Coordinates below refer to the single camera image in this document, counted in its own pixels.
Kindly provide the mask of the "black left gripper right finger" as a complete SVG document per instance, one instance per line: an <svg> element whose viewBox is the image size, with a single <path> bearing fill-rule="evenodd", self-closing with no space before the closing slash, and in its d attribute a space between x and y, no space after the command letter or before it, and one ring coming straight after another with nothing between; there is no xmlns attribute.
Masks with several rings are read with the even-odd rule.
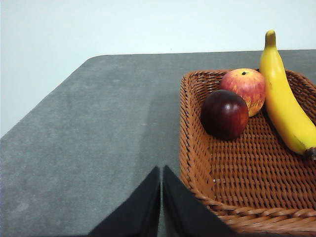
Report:
<svg viewBox="0 0 316 237"><path fill-rule="evenodd" d="M169 166L163 168L163 206L176 237L233 237L235 232L189 191Z"/></svg>

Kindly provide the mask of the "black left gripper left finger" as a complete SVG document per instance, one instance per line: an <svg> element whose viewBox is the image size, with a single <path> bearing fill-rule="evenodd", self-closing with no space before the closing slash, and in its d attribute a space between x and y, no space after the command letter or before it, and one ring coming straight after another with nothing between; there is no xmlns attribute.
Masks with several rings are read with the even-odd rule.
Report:
<svg viewBox="0 0 316 237"><path fill-rule="evenodd" d="M160 170L156 166L130 197L99 223L89 237L156 237L160 217Z"/></svg>

